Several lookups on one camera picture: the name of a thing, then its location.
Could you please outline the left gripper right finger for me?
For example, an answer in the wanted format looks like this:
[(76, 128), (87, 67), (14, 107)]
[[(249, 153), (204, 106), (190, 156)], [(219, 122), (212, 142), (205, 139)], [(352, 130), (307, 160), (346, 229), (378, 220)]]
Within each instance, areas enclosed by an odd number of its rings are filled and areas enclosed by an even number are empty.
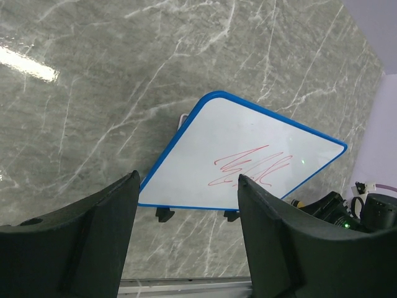
[(244, 175), (238, 204), (253, 297), (396, 296), (395, 228), (338, 227)]

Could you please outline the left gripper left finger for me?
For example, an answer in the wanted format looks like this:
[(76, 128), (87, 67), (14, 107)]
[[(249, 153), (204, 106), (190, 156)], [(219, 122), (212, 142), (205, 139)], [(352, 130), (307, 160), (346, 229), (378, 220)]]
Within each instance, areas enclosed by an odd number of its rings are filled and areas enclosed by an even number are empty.
[(1, 227), (2, 297), (116, 297), (140, 191), (133, 171), (105, 189)]

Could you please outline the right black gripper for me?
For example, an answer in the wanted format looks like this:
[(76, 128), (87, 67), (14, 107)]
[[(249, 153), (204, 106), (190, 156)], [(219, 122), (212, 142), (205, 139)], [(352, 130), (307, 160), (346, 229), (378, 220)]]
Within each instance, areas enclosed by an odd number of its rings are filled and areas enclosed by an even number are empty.
[(312, 204), (299, 207), (299, 209), (338, 227), (359, 232), (369, 231), (368, 228), (360, 223), (359, 219), (356, 219), (347, 211), (346, 200), (334, 191)]

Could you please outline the yellow black eraser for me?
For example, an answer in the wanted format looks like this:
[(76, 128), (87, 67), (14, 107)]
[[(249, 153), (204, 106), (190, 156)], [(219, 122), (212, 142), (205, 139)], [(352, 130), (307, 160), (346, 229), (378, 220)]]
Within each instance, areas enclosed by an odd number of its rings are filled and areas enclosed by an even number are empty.
[(302, 208), (305, 206), (305, 204), (302, 201), (295, 200), (295, 199), (291, 201), (291, 205), (293, 205), (296, 208)]

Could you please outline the blue framed whiteboard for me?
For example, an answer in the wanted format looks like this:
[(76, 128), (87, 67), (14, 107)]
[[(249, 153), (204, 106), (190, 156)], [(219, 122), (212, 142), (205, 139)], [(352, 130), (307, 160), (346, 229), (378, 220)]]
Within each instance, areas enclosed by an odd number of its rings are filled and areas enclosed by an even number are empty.
[(138, 203), (235, 211), (240, 175), (283, 199), (346, 150), (325, 133), (214, 91), (198, 101), (160, 154)]

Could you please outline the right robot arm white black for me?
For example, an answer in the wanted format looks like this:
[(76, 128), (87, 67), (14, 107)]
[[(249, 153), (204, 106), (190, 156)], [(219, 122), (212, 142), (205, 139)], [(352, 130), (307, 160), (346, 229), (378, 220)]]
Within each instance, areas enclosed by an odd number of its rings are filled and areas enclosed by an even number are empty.
[(396, 198), (383, 194), (347, 201), (333, 191), (300, 210), (329, 224), (364, 233), (396, 227)]

